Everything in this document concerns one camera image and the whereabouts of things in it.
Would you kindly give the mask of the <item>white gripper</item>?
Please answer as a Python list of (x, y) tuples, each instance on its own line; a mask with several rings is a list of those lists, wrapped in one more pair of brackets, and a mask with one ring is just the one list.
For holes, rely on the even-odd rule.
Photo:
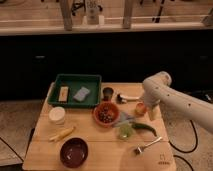
[(147, 92), (144, 92), (142, 94), (141, 100), (143, 101), (144, 105), (148, 108), (147, 112), (149, 115), (149, 119), (151, 121), (155, 120), (158, 116), (158, 111), (157, 111), (156, 106), (160, 103), (160, 100), (151, 96)]

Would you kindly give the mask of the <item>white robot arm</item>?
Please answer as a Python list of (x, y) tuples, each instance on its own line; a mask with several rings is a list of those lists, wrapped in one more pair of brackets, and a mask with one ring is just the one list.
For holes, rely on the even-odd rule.
[(171, 82), (171, 76), (165, 71), (144, 79), (142, 100), (145, 106), (153, 109), (163, 102), (213, 134), (213, 104), (172, 89)]

